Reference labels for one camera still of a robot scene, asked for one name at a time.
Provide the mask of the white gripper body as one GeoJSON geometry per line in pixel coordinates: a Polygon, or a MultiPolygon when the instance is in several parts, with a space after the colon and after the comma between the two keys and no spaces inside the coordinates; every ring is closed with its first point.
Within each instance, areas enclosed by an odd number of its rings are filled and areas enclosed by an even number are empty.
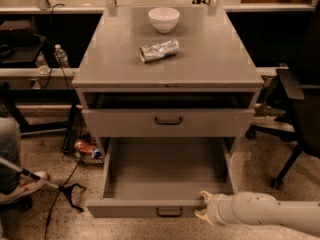
{"type": "Polygon", "coordinates": [[[232,197],[223,194],[208,194],[205,198],[205,220],[211,225],[229,225],[235,222],[232,197]]]}

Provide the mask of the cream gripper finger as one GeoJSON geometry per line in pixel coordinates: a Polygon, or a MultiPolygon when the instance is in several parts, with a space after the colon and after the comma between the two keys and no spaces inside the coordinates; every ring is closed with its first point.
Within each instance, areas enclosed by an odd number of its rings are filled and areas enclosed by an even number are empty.
{"type": "Polygon", "coordinates": [[[208,217],[208,214],[206,213],[205,210],[196,210],[195,211],[195,215],[203,220],[203,221],[206,221],[208,224],[212,225],[212,221],[210,220],[210,218],[208,217]]]}
{"type": "Polygon", "coordinates": [[[213,195],[207,191],[201,191],[199,195],[206,203],[208,203],[213,197],[213,195]]]}

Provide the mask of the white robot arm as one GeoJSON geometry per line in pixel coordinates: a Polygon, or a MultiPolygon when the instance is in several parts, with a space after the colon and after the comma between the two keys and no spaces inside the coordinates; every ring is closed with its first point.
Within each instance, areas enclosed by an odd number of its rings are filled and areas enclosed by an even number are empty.
{"type": "Polygon", "coordinates": [[[320,235],[319,201],[279,201],[254,192],[224,195],[201,191],[199,195],[206,207],[195,215],[211,225],[277,225],[320,235]]]}

